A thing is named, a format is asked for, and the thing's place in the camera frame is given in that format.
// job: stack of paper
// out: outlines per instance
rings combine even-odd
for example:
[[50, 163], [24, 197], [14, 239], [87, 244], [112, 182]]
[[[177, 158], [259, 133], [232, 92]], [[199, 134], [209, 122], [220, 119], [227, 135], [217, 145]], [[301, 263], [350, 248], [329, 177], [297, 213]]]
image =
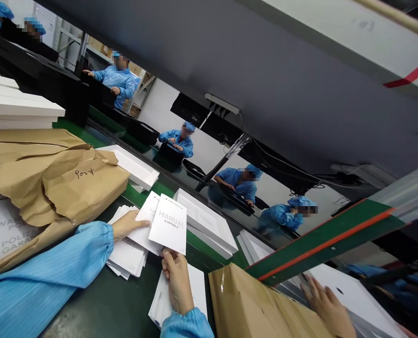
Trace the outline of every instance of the stack of paper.
[[121, 148], [119, 145], [106, 146], [98, 148], [97, 150], [107, 150], [115, 154], [118, 165], [130, 173], [129, 184], [138, 192], [142, 192], [143, 189], [150, 191], [159, 178], [158, 171], [154, 170], [151, 166], [144, 163], [134, 154]]
[[[205, 300], [205, 281], [204, 272], [188, 265], [190, 288], [193, 296], [193, 304], [195, 307], [206, 315], [207, 317], [207, 303]], [[148, 316], [157, 325], [159, 329], [162, 329], [162, 324], [165, 319], [171, 316], [173, 313], [173, 307], [170, 301], [170, 295], [168, 292], [168, 281], [165, 274], [161, 273], [159, 283], [157, 285], [154, 299], [152, 300], [151, 308], [149, 309]]]
[[[138, 208], [119, 207], [108, 223], [115, 223], [131, 210], [138, 210]], [[130, 275], [140, 277], [142, 269], [146, 264], [147, 255], [148, 250], [126, 237], [115, 242], [114, 250], [106, 264], [117, 276], [122, 276], [127, 280]]]
[[223, 217], [182, 189], [176, 192], [174, 199], [187, 208], [187, 229], [191, 233], [225, 259], [238, 251], [234, 236]]
[[0, 129], [50, 129], [65, 110], [44, 97], [25, 94], [0, 75]]
[[39, 234], [39, 228], [28, 225], [20, 210], [9, 198], [0, 195], [0, 259], [11, 254]]
[[237, 240], [249, 265], [258, 262], [274, 252], [272, 248], [260, 241], [260, 239], [251, 235], [246, 230], [240, 231], [240, 235], [237, 236]]

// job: sleeve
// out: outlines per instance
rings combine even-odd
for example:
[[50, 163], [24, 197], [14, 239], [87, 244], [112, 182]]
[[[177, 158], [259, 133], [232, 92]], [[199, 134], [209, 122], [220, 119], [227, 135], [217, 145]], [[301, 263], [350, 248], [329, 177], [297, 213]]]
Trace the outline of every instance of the sleeve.
[[106, 71], [107, 71], [107, 68], [104, 70], [92, 71], [93, 74], [95, 75], [95, 80], [98, 82], [103, 82], [104, 76], [106, 76]]
[[74, 291], [95, 279], [113, 248], [112, 226], [91, 222], [52, 249], [1, 274], [0, 337], [14, 332], [17, 337], [40, 335]]
[[295, 216], [291, 213], [286, 213], [283, 207], [277, 207], [270, 210], [271, 217], [280, 225], [288, 226], [293, 222]]
[[252, 200], [253, 203], [256, 203], [256, 185], [252, 185], [251, 189], [244, 195], [245, 200]]
[[221, 178], [224, 181], [226, 176], [229, 174], [230, 169], [231, 168], [226, 168], [226, 169], [220, 171], [219, 173], [217, 173], [215, 176], [218, 176], [219, 178]]
[[185, 316], [173, 311], [165, 319], [160, 333], [161, 338], [213, 338], [213, 332], [205, 315], [196, 307]]
[[134, 95], [134, 91], [136, 87], [137, 86], [136, 86], [134, 77], [129, 76], [126, 79], [125, 87], [124, 88], [118, 87], [120, 88], [120, 95], [118, 95], [118, 97], [121, 96], [124, 99], [130, 100], [130, 98]]
[[173, 134], [174, 134], [174, 130], [163, 132], [159, 135], [159, 141], [162, 143], [167, 142], [168, 139], [171, 138]]
[[182, 152], [184, 153], [185, 158], [189, 158], [193, 156], [193, 142], [192, 141], [188, 142], [188, 145], [182, 146], [182, 148], [184, 149]]

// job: white wall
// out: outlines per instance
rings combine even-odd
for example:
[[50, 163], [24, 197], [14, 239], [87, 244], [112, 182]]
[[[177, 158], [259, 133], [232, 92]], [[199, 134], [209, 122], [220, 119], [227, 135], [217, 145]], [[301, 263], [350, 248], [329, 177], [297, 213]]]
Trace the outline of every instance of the white wall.
[[[170, 129], [180, 129], [184, 119], [170, 111], [178, 94], [179, 92], [176, 89], [157, 79], [142, 109], [139, 120], [160, 132]], [[214, 168], [224, 156], [225, 152], [227, 152], [227, 149], [223, 145], [200, 129], [196, 129], [191, 138], [194, 144], [194, 155], [190, 160], [206, 173]], [[222, 169], [227, 167], [245, 168], [248, 164], [246, 160], [235, 154], [226, 162]], [[260, 181], [256, 182], [256, 186], [257, 196], [270, 206], [279, 203], [286, 204], [290, 199], [290, 189], [265, 173], [260, 178]], [[341, 207], [334, 203], [340, 200], [342, 196], [329, 187], [324, 189], [310, 189], [306, 193], [306, 196], [318, 204], [319, 213], [305, 219], [298, 230], [300, 234], [304, 234], [328, 220], [331, 213]]]
[[15, 15], [13, 22], [23, 26], [24, 18], [34, 14], [34, 5], [33, 0], [8, 0], [8, 6]]

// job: cable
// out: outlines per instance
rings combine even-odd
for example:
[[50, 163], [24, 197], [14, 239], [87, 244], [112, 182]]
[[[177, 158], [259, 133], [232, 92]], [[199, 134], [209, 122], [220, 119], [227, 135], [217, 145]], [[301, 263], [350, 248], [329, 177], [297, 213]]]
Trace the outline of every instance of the cable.
[[[242, 128], [243, 128], [243, 118], [242, 118], [242, 113], [238, 113], [238, 115], [240, 116], [240, 122], [241, 122], [241, 124], [242, 124]], [[316, 176], [314, 176], [314, 175], [311, 175], [311, 174], [309, 174], [309, 173], [306, 173], [304, 170], [301, 170], [300, 168], [297, 168], [297, 167], [295, 167], [295, 166], [293, 166], [293, 165], [291, 165], [291, 164], [289, 164], [289, 163], [287, 163], [287, 162], [285, 162], [284, 160], [282, 160], [282, 159], [280, 159], [280, 158], [278, 158], [278, 157], [276, 157], [276, 156], [273, 156], [273, 155], [271, 155], [271, 154], [269, 154], [269, 153], [267, 153], [261, 146], [260, 146], [260, 144], [259, 144], [259, 142], [255, 139], [255, 138], [253, 138], [253, 137], [251, 137], [251, 139], [254, 141], [254, 142], [256, 142], [256, 144], [257, 144], [257, 146], [259, 147], [259, 149], [260, 150], [262, 150], [264, 153], [266, 153], [268, 156], [270, 156], [271, 158], [274, 158], [275, 160], [278, 160], [279, 162], [282, 162], [282, 163], [284, 163], [284, 164], [287, 164], [289, 167], [291, 167], [291, 168], [293, 168], [293, 169], [295, 169], [295, 170], [298, 170], [298, 171], [300, 171], [300, 172], [302, 172], [303, 174], [305, 174], [305, 175], [308, 175], [308, 176], [310, 176], [310, 177], [313, 177], [313, 178], [315, 178], [315, 179], [317, 179], [317, 180], [319, 180], [319, 181], [321, 181], [321, 182], [325, 182], [325, 183], [327, 183], [327, 184], [332, 184], [332, 185], [336, 185], [336, 186], [339, 186], [339, 187], [342, 187], [342, 188], [350, 188], [350, 189], [362, 189], [362, 187], [360, 187], [360, 186], [358, 186], [358, 187], [354, 187], [354, 186], [350, 186], [350, 185], [343, 185], [343, 184], [337, 184], [337, 183], [334, 183], [334, 182], [330, 182], [330, 181], [327, 181], [327, 180], [325, 180], [325, 179], [322, 179], [322, 178], [319, 178], [319, 177], [316, 177]]]

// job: packaging material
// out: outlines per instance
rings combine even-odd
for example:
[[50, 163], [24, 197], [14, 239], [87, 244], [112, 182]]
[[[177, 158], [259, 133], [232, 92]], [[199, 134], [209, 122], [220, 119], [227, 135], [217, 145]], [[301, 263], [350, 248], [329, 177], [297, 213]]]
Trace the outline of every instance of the packaging material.
[[0, 273], [91, 222], [125, 189], [129, 173], [66, 130], [0, 130], [0, 194], [40, 235], [0, 260]]
[[176, 191], [173, 198], [187, 208], [188, 223], [198, 230], [199, 233], [206, 235], [212, 240], [208, 241], [205, 237], [201, 236], [200, 239], [202, 241], [218, 253], [223, 252], [218, 246], [222, 246], [225, 251], [228, 251], [231, 254], [231, 256], [238, 251], [236, 241], [234, 236], [232, 236], [228, 222], [226, 222], [223, 217], [181, 188]]
[[304, 274], [317, 279], [322, 286], [329, 287], [343, 306], [369, 324], [392, 338], [405, 337], [392, 317], [359, 280], [326, 264], [320, 264]]
[[26, 224], [20, 210], [0, 194], [0, 259], [30, 242], [40, 229]]
[[315, 312], [232, 263], [209, 284], [219, 338], [334, 338]]
[[97, 150], [113, 152], [118, 165], [130, 173], [129, 179], [149, 191], [159, 178], [159, 172], [119, 145], [106, 146]]
[[221, 257], [223, 257], [225, 260], [228, 260], [232, 258], [232, 253], [223, 248], [221, 245], [219, 245], [217, 242], [215, 242], [213, 239], [209, 238], [205, 234], [203, 234], [198, 229], [192, 227], [190, 223], [187, 222], [187, 230], [190, 231], [193, 235], [198, 237], [200, 240], [202, 240], [204, 243], [206, 243], [208, 246], [210, 246], [216, 253], [218, 253]]

